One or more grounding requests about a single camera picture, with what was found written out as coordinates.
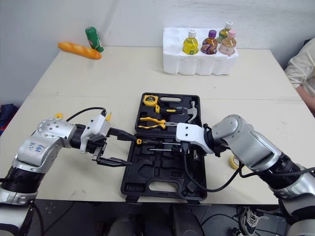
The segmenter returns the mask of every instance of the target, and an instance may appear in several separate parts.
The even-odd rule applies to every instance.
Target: black toolbox
[[[146,106],[143,102],[144,97],[150,100],[148,95],[158,97],[160,113],[156,113],[155,106]],[[140,118],[151,117],[163,119],[168,122],[186,123],[192,115],[162,115],[163,108],[176,108],[178,110],[191,108],[191,101],[195,103],[197,116],[191,124],[202,126],[200,116],[200,99],[196,95],[179,95],[163,93],[144,93],[142,94],[138,116],[136,120],[135,136],[138,139],[150,139],[163,143],[176,143],[176,127],[167,126],[165,129],[160,127],[143,129],[142,126],[156,125],[153,121],[140,121]],[[170,149],[172,151],[151,151],[149,149]],[[165,197],[185,199],[190,204],[198,204],[200,200],[207,197],[207,192],[198,188],[187,176],[184,169],[183,155],[179,152],[179,145],[159,144],[159,145],[139,145],[137,142],[131,143],[128,161],[131,165],[126,166],[121,192],[125,195],[127,202],[137,202],[140,196]],[[205,152],[196,145],[191,145],[187,158],[188,170],[190,175],[201,185],[206,185],[205,175]],[[176,192],[155,191],[149,188],[154,181],[169,182],[177,186]]]

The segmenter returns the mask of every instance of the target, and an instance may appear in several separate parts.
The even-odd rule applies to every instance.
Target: bottle cap
[[[208,37],[209,38],[215,38],[216,35],[217,35],[217,32],[212,29],[212,30],[209,31]]]
[[[189,30],[188,37],[189,38],[196,38],[196,31],[195,30]]]
[[[225,23],[225,26],[224,26],[224,28],[226,28],[226,29],[231,29],[232,28],[232,26],[233,26],[233,22],[231,22],[231,21],[227,21],[226,23]]]
[[[227,37],[229,38],[234,38],[236,35],[236,31],[234,29],[231,29],[228,34],[227,34]]]

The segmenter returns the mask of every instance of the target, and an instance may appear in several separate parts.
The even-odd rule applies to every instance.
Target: sleeve
[[[284,70],[295,88],[304,84],[313,73],[315,66],[315,41],[311,41],[310,45],[305,45],[298,55],[291,58],[287,68]]]

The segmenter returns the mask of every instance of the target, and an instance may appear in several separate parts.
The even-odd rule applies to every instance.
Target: purple bottle
[[[217,32],[215,30],[210,30],[208,38],[202,42],[201,51],[205,54],[216,54],[218,42],[216,40]]]

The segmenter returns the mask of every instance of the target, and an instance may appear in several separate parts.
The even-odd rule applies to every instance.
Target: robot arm
[[[176,140],[199,145],[206,153],[220,156],[231,149],[241,163],[265,181],[279,199],[282,211],[290,223],[295,223],[288,235],[315,232],[315,177],[311,172],[294,174],[305,168],[291,159],[256,132],[238,115],[230,115],[211,128],[180,123]]]
[[[27,231],[27,220],[32,217],[31,204],[45,174],[54,163],[61,148],[76,148],[92,153],[99,165],[117,167],[131,163],[117,158],[103,158],[106,140],[110,135],[118,140],[135,141],[125,131],[110,128],[106,112],[94,117],[87,126],[73,125],[59,118],[43,120],[36,131],[20,146],[12,166],[0,186],[0,230],[14,235]]]

